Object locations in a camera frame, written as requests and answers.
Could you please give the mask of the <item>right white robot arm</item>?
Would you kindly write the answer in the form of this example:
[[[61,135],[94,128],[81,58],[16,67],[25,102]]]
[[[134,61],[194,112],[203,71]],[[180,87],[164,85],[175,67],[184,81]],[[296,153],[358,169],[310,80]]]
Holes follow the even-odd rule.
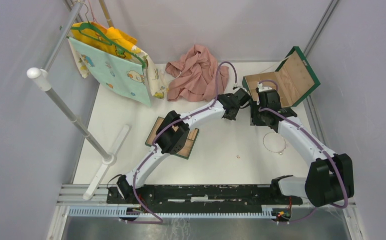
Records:
[[[269,196],[276,204],[289,196],[308,199],[315,207],[332,205],[345,209],[354,195],[353,162],[337,154],[313,136],[289,107],[282,107],[278,92],[268,86],[257,87],[258,100],[253,117],[287,140],[307,163],[307,177],[282,176],[272,181]]]

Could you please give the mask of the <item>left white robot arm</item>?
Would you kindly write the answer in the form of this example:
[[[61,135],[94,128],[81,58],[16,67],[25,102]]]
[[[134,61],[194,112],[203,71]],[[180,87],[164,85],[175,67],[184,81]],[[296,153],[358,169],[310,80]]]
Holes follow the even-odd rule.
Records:
[[[239,109],[251,99],[246,90],[240,88],[234,93],[223,93],[210,103],[193,111],[177,113],[170,111],[162,121],[152,140],[146,156],[132,171],[120,176],[117,182],[119,197],[126,204],[137,200],[138,190],[148,176],[168,156],[184,148],[190,131],[211,120],[234,121]]]

